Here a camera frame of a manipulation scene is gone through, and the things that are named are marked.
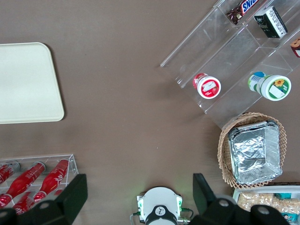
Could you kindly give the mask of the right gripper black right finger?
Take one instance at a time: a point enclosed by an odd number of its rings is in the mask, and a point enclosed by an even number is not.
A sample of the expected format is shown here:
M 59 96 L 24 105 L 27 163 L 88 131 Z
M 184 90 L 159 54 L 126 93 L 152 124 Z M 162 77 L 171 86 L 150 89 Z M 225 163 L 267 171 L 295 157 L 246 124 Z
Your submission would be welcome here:
M 193 175 L 193 198 L 199 214 L 192 225 L 294 225 L 296 186 L 271 185 L 235 189 L 215 196 L 201 173 Z

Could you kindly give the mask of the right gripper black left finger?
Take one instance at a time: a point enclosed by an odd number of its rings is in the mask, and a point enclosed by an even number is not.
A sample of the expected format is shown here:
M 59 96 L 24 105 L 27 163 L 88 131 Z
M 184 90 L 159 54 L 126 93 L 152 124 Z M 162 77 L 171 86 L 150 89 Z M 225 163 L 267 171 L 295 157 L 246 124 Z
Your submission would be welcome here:
M 39 202 L 29 211 L 0 210 L 2 225 L 71 225 L 88 198 L 87 176 L 78 174 L 54 199 Z

